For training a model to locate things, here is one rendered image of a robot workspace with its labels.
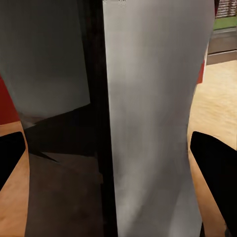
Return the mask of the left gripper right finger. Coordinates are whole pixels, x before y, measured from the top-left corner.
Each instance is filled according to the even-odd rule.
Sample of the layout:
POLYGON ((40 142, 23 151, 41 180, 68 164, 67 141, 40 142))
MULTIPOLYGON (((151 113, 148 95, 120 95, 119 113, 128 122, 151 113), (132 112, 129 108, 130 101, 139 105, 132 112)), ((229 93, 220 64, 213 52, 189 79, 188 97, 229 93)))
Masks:
POLYGON ((237 237, 237 151, 194 131, 190 149, 233 237, 237 237))

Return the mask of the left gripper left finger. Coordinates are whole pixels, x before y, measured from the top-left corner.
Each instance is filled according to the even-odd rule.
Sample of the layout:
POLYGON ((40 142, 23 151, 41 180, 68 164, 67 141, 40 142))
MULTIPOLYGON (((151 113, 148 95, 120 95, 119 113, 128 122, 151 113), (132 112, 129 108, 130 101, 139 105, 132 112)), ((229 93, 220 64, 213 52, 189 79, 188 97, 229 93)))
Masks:
POLYGON ((0 190, 25 152, 21 131, 0 137, 0 190))

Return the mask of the bottle of coffee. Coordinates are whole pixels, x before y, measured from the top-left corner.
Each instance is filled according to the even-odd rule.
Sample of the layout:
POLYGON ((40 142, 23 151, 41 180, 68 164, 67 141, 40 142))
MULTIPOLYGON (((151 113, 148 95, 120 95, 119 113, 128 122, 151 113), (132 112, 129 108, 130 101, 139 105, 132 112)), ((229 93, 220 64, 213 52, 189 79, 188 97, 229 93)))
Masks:
POLYGON ((187 133, 219 1, 0 0, 25 237, 205 237, 187 133))

